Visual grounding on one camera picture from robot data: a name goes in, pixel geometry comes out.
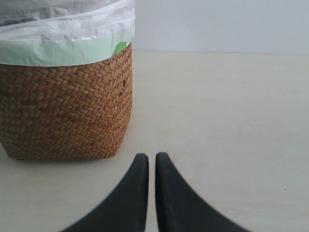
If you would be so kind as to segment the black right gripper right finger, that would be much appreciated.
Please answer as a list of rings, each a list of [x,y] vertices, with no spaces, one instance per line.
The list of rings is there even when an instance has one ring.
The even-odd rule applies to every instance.
[[[155,205],[160,232],[246,232],[205,202],[167,153],[155,158]]]

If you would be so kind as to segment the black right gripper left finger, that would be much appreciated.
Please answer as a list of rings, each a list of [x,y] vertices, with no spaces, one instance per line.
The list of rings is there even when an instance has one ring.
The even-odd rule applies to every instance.
[[[65,232],[143,232],[149,193],[149,160],[137,154],[115,189]]]

